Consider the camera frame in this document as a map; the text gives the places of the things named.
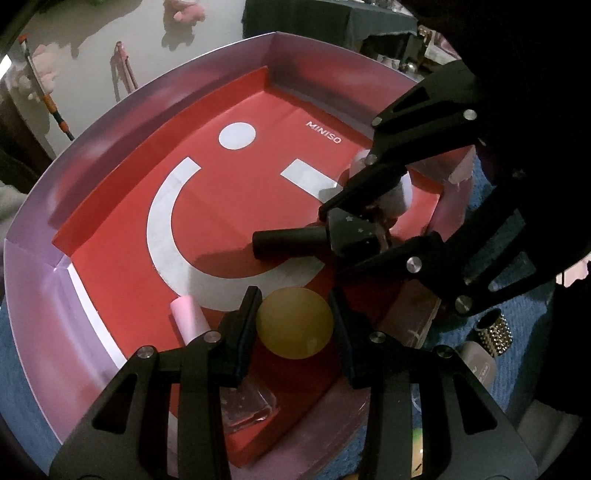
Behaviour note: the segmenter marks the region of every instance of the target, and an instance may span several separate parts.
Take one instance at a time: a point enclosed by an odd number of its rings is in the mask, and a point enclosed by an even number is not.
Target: metal grater
[[[497,357],[507,351],[513,342],[509,325],[500,309],[485,314],[474,328],[480,344],[492,356]]]

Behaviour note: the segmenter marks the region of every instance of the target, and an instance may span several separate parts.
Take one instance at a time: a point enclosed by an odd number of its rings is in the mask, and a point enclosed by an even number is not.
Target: table
[[[355,49],[371,35],[417,34],[417,20],[349,0],[246,0],[244,38],[282,31]]]

